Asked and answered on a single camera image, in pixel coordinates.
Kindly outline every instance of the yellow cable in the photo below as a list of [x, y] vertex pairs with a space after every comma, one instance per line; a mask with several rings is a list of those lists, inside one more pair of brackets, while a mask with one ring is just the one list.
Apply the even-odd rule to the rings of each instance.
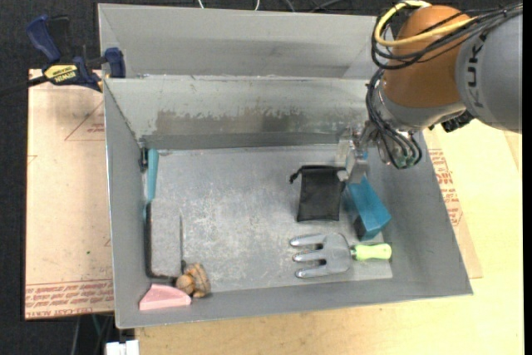
[[373, 36], [375, 37], [376, 42], [386, 47], [406, 45], [407, 43], [419, 42], [421, 40], [427, 39], [428, 37], [432, 37], [438, 34], [451, 32], [453, 30], [456, 30], [457, 28], [464, 27], [467, 23], [474, 20], [474, 18], [468, 18], [464, 21], [454, 22], [453, 24], [449, 24], [444, 27], [435, 28], [432, 31], [424, 32], [422, 34], [418, 34], [412, 37], [407, 37], [401, 40], [385, 40], [381, 37], [381, 31], [385, 23], [393, 15], [398, 13], [401, 9], [403, 9], [404, 7], [427, 7], [427, 6], [431, 6], [431, 4], [428, 2], [423, 2], [422, 0], [405, 0], [405, 1], [402, 1], [396, 4], [392, 9], [390, 9], [388, 12], [386, 12], [382, 16], [381, 20], [375, 26], [375, 32], [373, 33]]

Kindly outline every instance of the cardboard sheet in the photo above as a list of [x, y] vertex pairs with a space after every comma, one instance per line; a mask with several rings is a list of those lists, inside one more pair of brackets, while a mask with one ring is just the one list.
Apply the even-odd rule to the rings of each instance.
[[114, 308], [103, 95], [29, 90], [25, 318]]

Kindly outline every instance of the blue block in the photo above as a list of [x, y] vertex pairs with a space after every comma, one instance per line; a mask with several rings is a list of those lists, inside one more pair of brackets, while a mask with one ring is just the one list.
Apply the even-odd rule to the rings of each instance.
[[148, 195], [146, 203], [150, 203], [155, 198], [155, 188], [157, 186], [157, 170], [159, 168], [159, 151], [154, 148], [148, 150]]
[[355, 219], [355, 231], [361, 241], [373, 239], [392, 218], [388, 209], [373, 190], [366, 176], [360, 184], [347, 184], [347, 210], [349, 214], [358, 214]]

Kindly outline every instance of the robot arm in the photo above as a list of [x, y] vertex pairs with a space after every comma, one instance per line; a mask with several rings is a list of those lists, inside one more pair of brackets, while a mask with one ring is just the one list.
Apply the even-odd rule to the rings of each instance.
[[[416, 10], [385, 40], [403, 8]], [[451, 131], [476, 118], [521, 132], [522, 11], [519, 3], [471, 17], [406, 0], [384, 14], [372, 36], [380, 68], [368, 85], [369, 121], [355, 144], [377, 143], [385, 162], [404, 169], [421, 158], [414, 134], [436, 124]]]

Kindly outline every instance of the yellow clamp label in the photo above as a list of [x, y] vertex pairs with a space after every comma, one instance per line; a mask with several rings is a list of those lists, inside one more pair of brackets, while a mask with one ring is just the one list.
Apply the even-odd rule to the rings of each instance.
[[46, 69], [44, 75], [54, 83], [61, 83], [75, 78], [77, 76], [76, 71], [77, 67], [74, 64], [60, 64]]

